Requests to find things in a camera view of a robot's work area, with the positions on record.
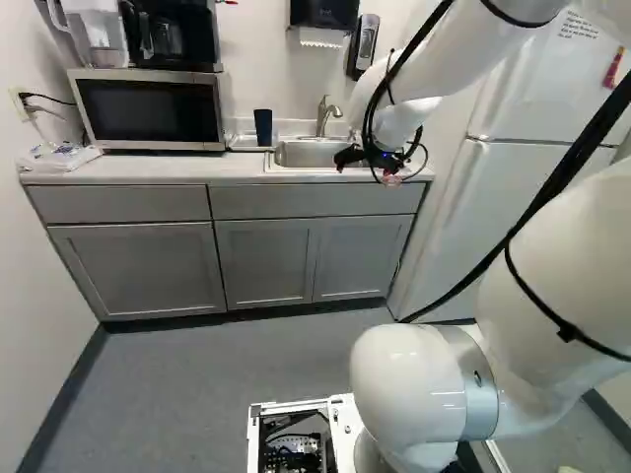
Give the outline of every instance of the faucet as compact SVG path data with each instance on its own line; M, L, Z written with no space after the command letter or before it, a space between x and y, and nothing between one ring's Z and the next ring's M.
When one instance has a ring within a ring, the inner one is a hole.
M324 138L326 122L331 114L333 114L335 118L341 118L344 116L344 113L339 106L326 105L327 97L328 96L322 97L322 100L319 101L319 105L317 106L317 124L315 125L315 135L317 138Z

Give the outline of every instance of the microwave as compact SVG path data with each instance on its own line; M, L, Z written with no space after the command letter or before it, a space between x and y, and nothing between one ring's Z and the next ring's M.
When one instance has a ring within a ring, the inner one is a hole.
M224 151L225 73L68 71L83 124L104 150Z

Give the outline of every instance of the microwave door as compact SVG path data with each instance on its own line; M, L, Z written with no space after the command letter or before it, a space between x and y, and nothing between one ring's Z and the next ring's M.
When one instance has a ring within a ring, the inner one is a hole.
M82 115L106 149L225 149L217 87L208 84L77 80Z

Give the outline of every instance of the gray carpet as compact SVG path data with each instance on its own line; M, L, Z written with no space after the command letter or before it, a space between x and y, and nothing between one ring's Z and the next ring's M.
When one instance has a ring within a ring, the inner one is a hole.
M348 392L385 308L113 335L41 473L243 473L253 402Z

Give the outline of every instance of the blue cup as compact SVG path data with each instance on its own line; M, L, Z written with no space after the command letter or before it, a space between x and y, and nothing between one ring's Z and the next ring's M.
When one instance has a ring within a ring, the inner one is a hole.
M254 111L258 146L272 146L272 110L258 108Z

